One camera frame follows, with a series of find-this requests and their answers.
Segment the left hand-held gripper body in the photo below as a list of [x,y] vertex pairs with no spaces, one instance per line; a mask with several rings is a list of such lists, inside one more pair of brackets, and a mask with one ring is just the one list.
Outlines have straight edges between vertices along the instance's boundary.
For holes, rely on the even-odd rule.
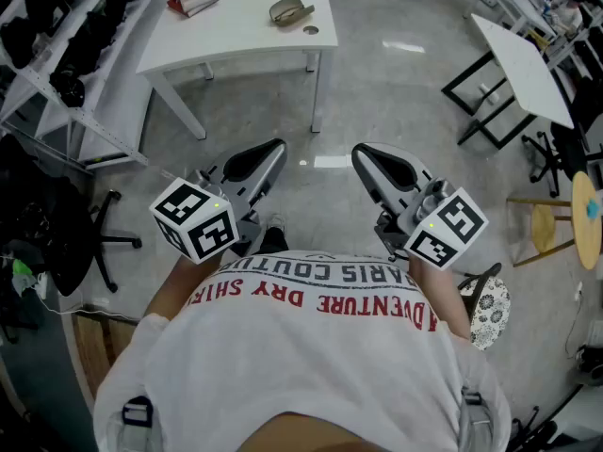
[[260,235],[254,208],[236,218],[220,177],[195,170],[187,179],[175,179],[149,207],[168,244],[195,264],[228,249],[244,256]]

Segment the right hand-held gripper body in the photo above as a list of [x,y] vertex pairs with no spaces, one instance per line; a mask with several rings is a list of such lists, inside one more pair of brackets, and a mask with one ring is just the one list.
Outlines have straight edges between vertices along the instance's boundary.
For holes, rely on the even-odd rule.
[[399,214],[383,212],[375,231],[392,261],[406,253],[445,270],[487,225],[487,217],[463,188],[432,179]]

